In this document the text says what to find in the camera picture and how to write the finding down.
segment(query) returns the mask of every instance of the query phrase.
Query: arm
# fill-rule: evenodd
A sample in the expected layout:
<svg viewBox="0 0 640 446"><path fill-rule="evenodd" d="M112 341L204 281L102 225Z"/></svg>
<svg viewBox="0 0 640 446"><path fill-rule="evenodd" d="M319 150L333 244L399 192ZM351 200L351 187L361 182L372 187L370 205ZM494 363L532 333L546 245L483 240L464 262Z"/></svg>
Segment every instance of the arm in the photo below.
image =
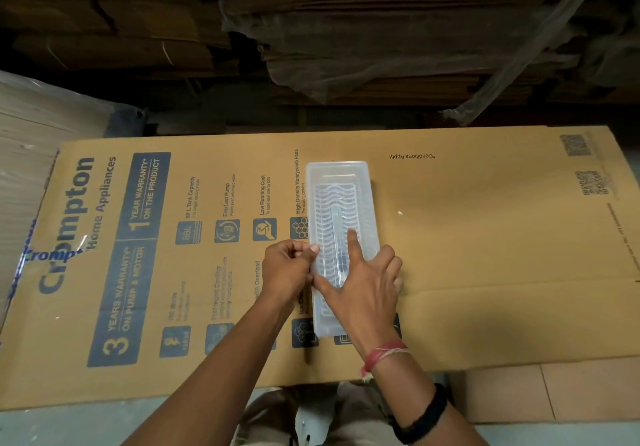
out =
<svg viewBox="0 0 640 446"><path fill-rule="evenodd" d="M398 339L393 321L402 261L389 246L382 247L373 260L365 261L353 230L348 232L348 248L349 276L344 286L334 288L321 276L316 276L314 286L323 294L364 360L374 348ZM389 355L378 362L372 373L402 427L420 418L435 394L433 383L410 354ZM431 432L416 444L486 446L451 404Z"/></svg>
<svg viewBox="0 0 640 446"><path fill-rule="evenodd" d="M267 248L254 305L124 446L228 446L317 252L295 240Z"/></svg>

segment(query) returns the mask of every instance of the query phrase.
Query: red thread bracelet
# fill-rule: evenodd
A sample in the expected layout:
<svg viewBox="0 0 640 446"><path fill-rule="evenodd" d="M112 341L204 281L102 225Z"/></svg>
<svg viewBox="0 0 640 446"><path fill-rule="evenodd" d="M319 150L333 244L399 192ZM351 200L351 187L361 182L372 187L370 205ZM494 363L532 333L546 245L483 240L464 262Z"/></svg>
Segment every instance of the red thread bracelet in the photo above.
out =
<svg viewBox="0 0 640 446"><path fill-rule="evenodd" d="M360 377L366 377L380 360L393 353L408 353L407 346L402 340L391 340L381 347L375 347L365 358L364 365L360 369Z"/></svg>

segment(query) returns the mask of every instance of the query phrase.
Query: clear plastic tray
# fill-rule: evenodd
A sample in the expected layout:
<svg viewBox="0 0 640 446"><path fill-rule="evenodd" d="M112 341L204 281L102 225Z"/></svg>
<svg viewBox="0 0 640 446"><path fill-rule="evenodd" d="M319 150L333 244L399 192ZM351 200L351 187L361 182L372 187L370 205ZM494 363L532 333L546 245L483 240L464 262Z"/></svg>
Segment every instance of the clear plastic tray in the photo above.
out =
<svg viewBox="0 0 640 446"><path fill-rule="evenodd" d="M380 251L369 167L364 161L309 163L307 195L309 243L320 246L313 271L342 287L349 273L348 229L358 233L365 259ZM345 335L322 295L315 288L312 295L316 335Z"/></svg>

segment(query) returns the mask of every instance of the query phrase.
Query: black wristband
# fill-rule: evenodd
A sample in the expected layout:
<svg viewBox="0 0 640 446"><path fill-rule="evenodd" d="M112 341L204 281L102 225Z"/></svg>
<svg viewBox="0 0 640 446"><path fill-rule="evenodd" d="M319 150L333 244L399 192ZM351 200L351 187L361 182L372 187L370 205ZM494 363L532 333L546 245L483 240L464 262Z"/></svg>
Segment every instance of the black wristband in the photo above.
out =
<svg viewBox="0 0 640 446"><path fill-rule="evenodd" d="M400 427L394 417L391 418L391 426L394 428L396 438L402 444L414 444L431 432L436 427L440 416L447 408L447 391L442 384L436 384L436 395L427 406L424 414L411 426Z"/></svg>

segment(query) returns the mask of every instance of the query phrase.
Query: honeycomb icon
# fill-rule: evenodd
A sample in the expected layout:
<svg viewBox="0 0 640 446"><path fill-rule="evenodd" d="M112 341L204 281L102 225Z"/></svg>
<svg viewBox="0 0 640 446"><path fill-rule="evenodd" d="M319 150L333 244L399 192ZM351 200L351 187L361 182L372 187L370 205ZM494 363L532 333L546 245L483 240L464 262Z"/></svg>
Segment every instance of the honeycomb icon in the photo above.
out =
<svg viewBox="0 0 640 446"><path fill-rule="evenodd" d="M306 216L291 217L291 238L296 240L309 238L309 223Z"/></svg>

